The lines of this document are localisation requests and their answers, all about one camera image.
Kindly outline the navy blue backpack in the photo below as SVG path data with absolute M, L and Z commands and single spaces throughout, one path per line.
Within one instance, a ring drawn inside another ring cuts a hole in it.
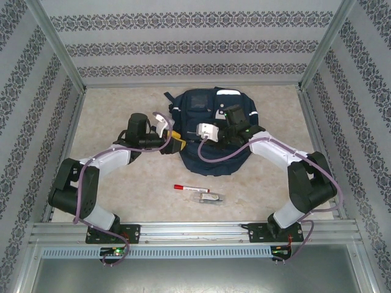
M 235 105 L 242 108 L 248 126 L 257 126 L 258 112 L 254 101 L 243 92 L 220 87 L 190 89 L 177 97 L 173 97 L 169 92 L 164 95 L 171 102 L 169 112 L 174 120 L 173 129 L 186 141 L 186 146 L 180 151 L 185 167 L 203 176 L 225 176 L 238 171 L 250 157 L 250 149 L 246 148 L 221 162 L 209 163 L 201 160 L 198 147 L 202 138 L 197 135 L 197 126 L 206 123 L 224 131 L 228 126 L 224 109 Z

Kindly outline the red-capped white marker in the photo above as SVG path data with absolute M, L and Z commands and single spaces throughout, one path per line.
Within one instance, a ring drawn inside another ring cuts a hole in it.
M 192 187 L 192 186 L 183 186 L 180 184 L 175 184 L 174 185 L 175 190 L 191 190 L 194 192 L 210 192 L 209 189 L 203 188 L 203 187 Z

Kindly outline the clear plastic supplies bag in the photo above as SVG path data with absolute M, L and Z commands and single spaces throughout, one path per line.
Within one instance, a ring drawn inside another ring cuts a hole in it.
M 211 192 L 194 192 L 191 200 L 200 204 L 224 205 L 226 200 L 223 195 Z

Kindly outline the small circuit board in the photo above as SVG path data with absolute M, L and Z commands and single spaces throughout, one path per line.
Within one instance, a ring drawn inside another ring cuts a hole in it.
M 125 247 L 106 247 L 100 249 L 100 256 L 115 256 L 122 257 L 128 253 L 128 249 Z
M 271 251 L 273 255 L 282 255 L 286 257 L 291 256 L 291 247 L 289 245 L 286 246 L 272 246 Z

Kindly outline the grey metal panel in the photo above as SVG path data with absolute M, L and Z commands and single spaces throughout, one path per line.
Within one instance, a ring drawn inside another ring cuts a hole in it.
M 135 259 L 113 268 L 97 260 L 45 259 L 32 293 L 361 293 L 352 269 L 268 259 Z

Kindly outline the aluminium side rail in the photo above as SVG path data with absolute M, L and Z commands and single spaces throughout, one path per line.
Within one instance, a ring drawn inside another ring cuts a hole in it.
M 78 127 L 78 123 L 79 123 L 79 119 L 80 119 L 80 116 L 81 116 L 81 112 L 82 112 L 82 107 L 83 107 L 83 104 L 84 104 L 84 100 L 86 98 L 86 93 L 87 93 L 87 90 L 85 89 L 83 91 L 83 93 L 80 93 L 79 97 L 78 97 L 78 100 L 77 100 L 77 103 L 75 104 L 75 107 L 74 107 L 74 110 L 73 110 L 73 114 L 71 116 L 71 120 L 70 120 L 70 124 L 68 126 L 68 131 L 67 131 L 67 134 L 66 134 L 66 140 L 64 142 L 64 145 L 63 145 L 63 150 L 62 150 L 62 154 L 59 158 L 59 161 L 58 161 L 58 165 L 55 169 L 55 173 L 54 173 L 54 178 L 52 180 L 52 183 L 51 183 L 51 187 L 53 186 L 55 180 L 56 180 L 56 176 L 57 176 L 57 173 L 60 169 L 60 165 L 61 163 L 70 156 L 70 153 L 71 153 L 71 149 L 72 149 L 72 145 L 73 145 L 73 141 L 75 139 L 75 134 L 76 134 L 76 130 L 77 130 L 77 127 Z M 52 219 L 52 208 L 49 206 L 49 203 L 48 201 L 45 202 L 45 205 L 44 205 L 44 210 L 43 210 L 43 214 L 42 214 L 42 217 L 41 217 L 41 222 L 45 223 L 45 222 L 50 222 L 51 219 Z
M 313 113 L 310 100 L 306 92 L 302 90 L 298 90 L 298 98 L 301 105 L 302 113 L 304 116 L 304 120 L 309 132 L 310 140 L 315 151 L 322 152 L 326 157 L 326 162 L 328 163 L 329 170 L 331 171 L 331 175 L 335 178 L 334 173 L 332 171 L 332 164 L 328 158 L 327 150 L 324 147 L 324 143 L 322 141 L 321 132 L 318 127 L 318 123 L 316 122 L 315 115 Z M 341 189 L 337 191 L 337 196 L 334 199 L 329 200 L 330 206 L 332 208 L 331 212 L 333 214 L 334 219 L 345 220 L 346 212 L 343 207 L 344 193 Z

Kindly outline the aluminium mounting rail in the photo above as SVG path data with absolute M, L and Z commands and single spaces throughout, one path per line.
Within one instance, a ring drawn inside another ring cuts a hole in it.
M 362 236 L 355 220 L 314 220 L 302 222 L 302 233 L 308 244 L 361 244 Z M 248 231 L 239 222 L 144 222 L 139 245 L 190 246 L 190 245 L 244 245 L 248 244 Z M 87 227 L 71 223 L 35 223 L 29 245 L 41 247 L 85 246 Z

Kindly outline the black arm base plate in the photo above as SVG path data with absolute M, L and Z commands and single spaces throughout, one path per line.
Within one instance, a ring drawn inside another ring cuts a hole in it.
M 141 234 L 140 225 L 121 224 L 116 234 L 125 238 L 129 244 L 138 244 Z M 87 244 L 122 244 L 125 242 L 117 236 L 112 236 L 94 228 L 88 227 L 85 242 Z
M 303 242 L 304 236 L 302 227 L 298 223 L 292 224 L 286 229 L 280 229 L 273 223 L 248 223 L 241 225 L 242 228 L 248 231 L 250 243 L 282 243 L 288 242 Z

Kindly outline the aluminium frame post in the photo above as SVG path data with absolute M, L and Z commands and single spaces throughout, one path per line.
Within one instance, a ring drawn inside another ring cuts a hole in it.
M 79 92 L 85 92 L 86 86 L 82 81 L 77 68 L 75 67 L 65 45 L 59 37 L 54 25 L 52 24 L 50 17 L 46 13 L 40 0 L 24 0 L 28 9 L 34 16 L 37 24 L 43 31 L 46 39 L 49 41 L 53 51 L 59 58 L 62 66 L 72 80 L 74 86 Z
M 309 62 L 302 79 L 298 82 L 297 89 L 304 91 L 310 84 L 317 69 L 320 67 L 326 53 L 333 44 L 339 30 L 348 17 L 357 0 L 342 0 L 326 33 L 320 41 L 311 61 Z

